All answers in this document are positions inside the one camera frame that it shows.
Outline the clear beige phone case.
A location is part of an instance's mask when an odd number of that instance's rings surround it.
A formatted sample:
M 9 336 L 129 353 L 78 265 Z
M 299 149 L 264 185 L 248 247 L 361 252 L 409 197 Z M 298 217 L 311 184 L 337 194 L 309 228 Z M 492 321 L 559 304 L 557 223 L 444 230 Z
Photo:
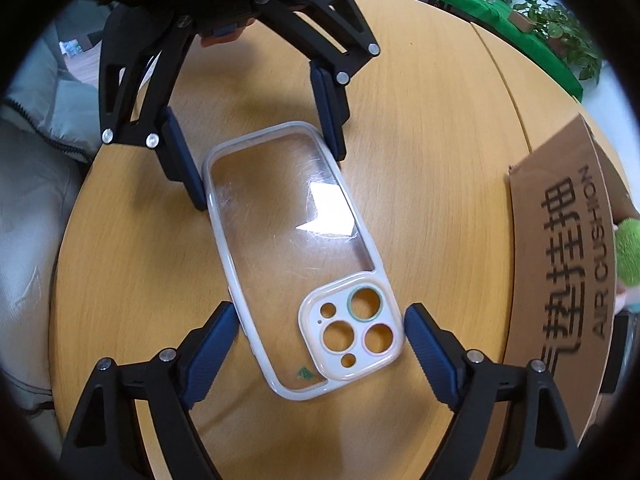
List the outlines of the clear beige phone case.
M 221 143 L 203 179 L 232 304 L 278 396 L 323 396 L 398 358 L 402 315 L 382 258 L 314 126 Z

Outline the grey puffer jacket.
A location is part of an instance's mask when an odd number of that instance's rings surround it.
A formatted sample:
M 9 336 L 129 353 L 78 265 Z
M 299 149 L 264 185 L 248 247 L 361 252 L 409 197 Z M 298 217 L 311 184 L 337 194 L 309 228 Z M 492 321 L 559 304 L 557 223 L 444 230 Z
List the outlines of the grey puffer jacket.
M 1 97 L 1 375 L 26 412 L 52 404 L 50 290 L 58 248 L 101 146 L 98 90 L 60 44 L 100 32 L 109 6 L 75 0 L 37 38 Z

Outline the brown cardboard box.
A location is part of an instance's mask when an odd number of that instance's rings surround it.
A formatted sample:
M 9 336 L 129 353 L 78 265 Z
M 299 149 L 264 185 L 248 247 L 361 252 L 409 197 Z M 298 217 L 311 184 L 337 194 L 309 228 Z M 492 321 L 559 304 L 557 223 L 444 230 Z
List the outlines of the brown cardboard box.
M 611 348 L 614 226 L 639 214 L 582 116 L 513 166 L 508 182 L 514 282 L 503 361 L 541 360 L 581 439 Z

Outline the large potted green plant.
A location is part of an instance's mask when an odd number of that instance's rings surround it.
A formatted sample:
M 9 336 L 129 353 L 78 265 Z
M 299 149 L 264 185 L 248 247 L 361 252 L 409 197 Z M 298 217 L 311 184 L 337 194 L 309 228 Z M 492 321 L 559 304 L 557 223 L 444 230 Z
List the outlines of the large potted green plant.
M 603 53 L 569 8 L 559 1 L 523 0 L 512 10 L 533 23 L 534 34 L 563 61 L 579 81 L 599 82 Z

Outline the green haired plush toy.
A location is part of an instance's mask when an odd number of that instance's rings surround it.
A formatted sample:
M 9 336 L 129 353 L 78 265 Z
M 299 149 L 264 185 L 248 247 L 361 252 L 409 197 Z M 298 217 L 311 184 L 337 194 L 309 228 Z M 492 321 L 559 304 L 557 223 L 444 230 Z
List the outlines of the green haired plush toy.
M 619 314 L 639 304 L 639 220 L 628 218 L 615 227 L 616 297 Z

